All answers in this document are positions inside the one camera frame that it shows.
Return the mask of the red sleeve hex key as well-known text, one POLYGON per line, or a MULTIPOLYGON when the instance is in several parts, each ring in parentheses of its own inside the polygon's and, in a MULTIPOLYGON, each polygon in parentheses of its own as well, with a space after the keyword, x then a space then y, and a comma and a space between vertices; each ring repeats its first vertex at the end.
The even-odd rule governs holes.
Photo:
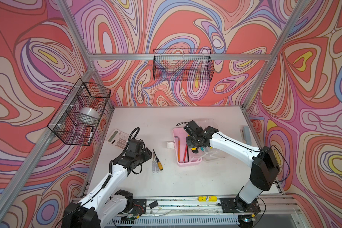
POLYGON ((185 145, 185 150, 184 150, 184 155, 183 155, 182 163, 186 162, 187 153, 188 153, 188 145, 185 145))

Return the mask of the pink plastic tool box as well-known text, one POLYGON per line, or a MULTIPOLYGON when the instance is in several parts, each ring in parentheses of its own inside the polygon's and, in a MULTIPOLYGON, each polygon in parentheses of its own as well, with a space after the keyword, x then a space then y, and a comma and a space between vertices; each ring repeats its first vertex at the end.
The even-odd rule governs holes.
POLYGON ((187 121, 176 124, 172 133, 178 166, 187 167, 198 165, 202 161, 216 162, 226 158, 225 152, 202 146, 204 141, 199 134, 208 126, 218 127, 212 118, 196 119, 192 121, 191 126, 188 126, 187 121))

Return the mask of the clear handle screwdriver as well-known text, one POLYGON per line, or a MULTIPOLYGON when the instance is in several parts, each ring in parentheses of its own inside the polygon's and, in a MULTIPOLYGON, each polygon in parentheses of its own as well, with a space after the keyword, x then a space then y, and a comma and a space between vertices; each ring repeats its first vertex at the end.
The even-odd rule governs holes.
POLYGON ((156 163, 156 159, 155 159, 154 153, 153 153, 153 162, 152 162, 152 164, 153 164, 153 173, 156 173, 156 171, 157 171, 157 163, 156 163))
POLYGON ((157 159, 156 159, 156 156, 155 156, 155 155, 154 155, 154 168, 155 168, 155 171, 156 171, 157 173, 160 172, 160 169, 159 169, 159 167, 158 167, 158 163, 157 163, 157 159))

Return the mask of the yellow handle screwdriver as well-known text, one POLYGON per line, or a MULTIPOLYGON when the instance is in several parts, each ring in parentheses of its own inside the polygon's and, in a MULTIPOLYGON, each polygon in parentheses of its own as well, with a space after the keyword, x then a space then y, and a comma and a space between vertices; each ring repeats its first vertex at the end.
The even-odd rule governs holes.
POLYGON ((155 159, 156 159, 156 162, 157 162, 158 170, 162 171, 163 170, 163 166, 162 166, 162 164, 161 164, 161 162, 160 162, 159 158, 157 157, 157 155, 156 155, 154 150, 153 150, 153 153, 154 153, 154 156, 155 156, 155 159))

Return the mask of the black yellow utility knife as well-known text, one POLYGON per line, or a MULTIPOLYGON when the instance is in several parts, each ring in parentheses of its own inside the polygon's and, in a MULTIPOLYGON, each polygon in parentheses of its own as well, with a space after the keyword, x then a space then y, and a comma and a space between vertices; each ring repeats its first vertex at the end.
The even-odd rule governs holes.
POLYGON ((198 154, 198 153, 199 153, 199 150, 198 150, 198 148, 194 147, 194 148, 192 148, 192 152, 193 152, 194 154, 198 154))

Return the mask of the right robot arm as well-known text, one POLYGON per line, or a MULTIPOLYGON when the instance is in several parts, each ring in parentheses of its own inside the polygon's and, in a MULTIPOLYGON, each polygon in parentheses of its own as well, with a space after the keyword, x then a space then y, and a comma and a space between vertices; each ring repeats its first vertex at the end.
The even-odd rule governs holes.
POLYGON ((195 121, 186 123, 183 129, 188 134, 187 146, 193 152, 206 147, 218 149, 251 168, 249 180, 234 199, 239 211, 246 211, 262 192, 269 191, 275 183, 280 167, 270 147, 258 148, 247 145, 230 138, 214 127, 208 126, 203 129, 195 121))

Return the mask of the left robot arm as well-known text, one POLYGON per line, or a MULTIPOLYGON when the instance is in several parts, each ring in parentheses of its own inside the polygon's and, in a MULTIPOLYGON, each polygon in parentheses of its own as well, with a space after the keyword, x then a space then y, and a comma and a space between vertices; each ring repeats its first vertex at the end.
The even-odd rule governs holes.
POLYGON ((128 137, 121 154, 109 163, 109 172, 78 203, 71 202, 58 222, 62 228, 104 228, 118 214, 135 220, 144 214, 143 205, 135 204, 133 194, 118 189, 118 186, 137 167, 152 159, 152 152, 142 139, 137 138, 140 128, 135 128, 128 137))

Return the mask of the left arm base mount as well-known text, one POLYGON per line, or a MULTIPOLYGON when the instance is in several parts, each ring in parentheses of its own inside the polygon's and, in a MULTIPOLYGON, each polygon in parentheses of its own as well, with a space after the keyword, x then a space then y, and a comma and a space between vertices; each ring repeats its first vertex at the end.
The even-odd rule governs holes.
POLYGON ((132 203, 128 203, 124 211, 118 213, 118 215, 132 215, 135 216, 141 216, 146 213, 146 205, 147 205, 147 199, 145 198, 135 198, 133 199, 132 203))

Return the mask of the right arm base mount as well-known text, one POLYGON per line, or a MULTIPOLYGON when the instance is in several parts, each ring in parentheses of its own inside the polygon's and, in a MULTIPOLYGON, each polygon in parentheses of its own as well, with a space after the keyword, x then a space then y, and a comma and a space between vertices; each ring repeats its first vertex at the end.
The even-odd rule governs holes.
POLYGON ((261 212, 257 198, 251 203, 245 203, 240 198, 220 198, 219 205, 222 207, 223 213, 253 213, 261 212))

